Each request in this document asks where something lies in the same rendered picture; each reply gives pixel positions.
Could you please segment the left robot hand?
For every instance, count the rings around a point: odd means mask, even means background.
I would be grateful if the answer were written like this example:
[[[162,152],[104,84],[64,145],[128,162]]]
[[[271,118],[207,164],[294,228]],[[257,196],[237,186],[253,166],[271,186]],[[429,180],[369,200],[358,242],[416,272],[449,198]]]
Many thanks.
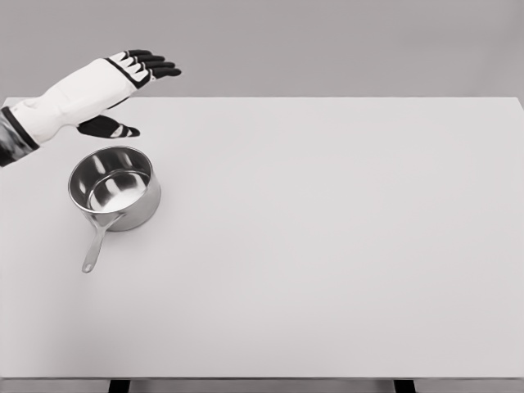
[[[103,114],[145,85],[182,74],[171,61],[147,50],[128,50],[97,58],[66,76],[44,94],[58,111],[60,126],[71,125],[96,138],[135,138],[140,131]]]

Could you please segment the steel saucepan with handle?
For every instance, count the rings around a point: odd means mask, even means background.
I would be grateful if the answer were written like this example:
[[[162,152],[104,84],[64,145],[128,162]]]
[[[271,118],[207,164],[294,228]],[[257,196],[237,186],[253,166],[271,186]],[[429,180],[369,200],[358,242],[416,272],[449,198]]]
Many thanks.
[[[94,270],[108,232],[145,224],[157,211],[161,187],[151,160],[133,147],[105,147],[84,157],[68,181],[70,199],[94,227],[82,272]]]

